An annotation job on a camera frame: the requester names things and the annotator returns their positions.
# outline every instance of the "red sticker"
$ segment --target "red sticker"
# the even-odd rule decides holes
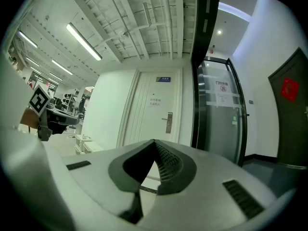
[[[289,78],[285,78],[281,90],[281,95],[286,97],[288,100],[294,102],[298,91],[298,86],[298,82]]]

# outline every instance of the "dark green door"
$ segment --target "dark green door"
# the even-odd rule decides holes
[[[298,48],[269,77],[279,117],[277,162],[308,166],[308,59]]]

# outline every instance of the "white door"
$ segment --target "white door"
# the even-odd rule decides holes
[[[170,113],[176,117],[176,87],[175,72],[140,73],[128,114],[124,145],[150,139],[171,141],[174,127],[171,125],[171,130],[167,130],[167,118]],[[157,186],[160,184],[156,163],[148,178],[157,181]],[[153,185],[155,183],[145,186],[155,188]]]

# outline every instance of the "door sign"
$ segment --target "door sign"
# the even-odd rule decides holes
[[[171,82],[171,77],[156,77],[156,82]]]
[[[147,106],[148,107],[161,107],[162,106],[162,100],[161,98],[149,98],[148,102],[147,102]]]
[[[237,125],[237,116],[236,115],[234,115],[233,118],[232,118],[232,124]]]
[[[281,90],[281,95],[287,98],[288,100],[294,102],[297,91],[298,91],[298,82],[291,80],[289,78],[285,78]]]
[[[217,106],[234,107],[233,97],[231,94],[230,83],[213,79],[216,93]]]

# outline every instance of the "person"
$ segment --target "person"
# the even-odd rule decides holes
[[[31,89],[33,89],[32,80],[28,81],[28,85],[31,87]]]
[[[18,61],[17,61],[16,57],[11,57],[10,61],[11,61],[12,66],[17,66]]]
[[[80,103],[79,103],[79,108],[78,108],[78,110],[79,110],[79,113],[83,113],[83,107],[84,107],[84,105],[85,105],[85,99],[84,98],[82,98],[81,99],[81,101],[80,101]]]

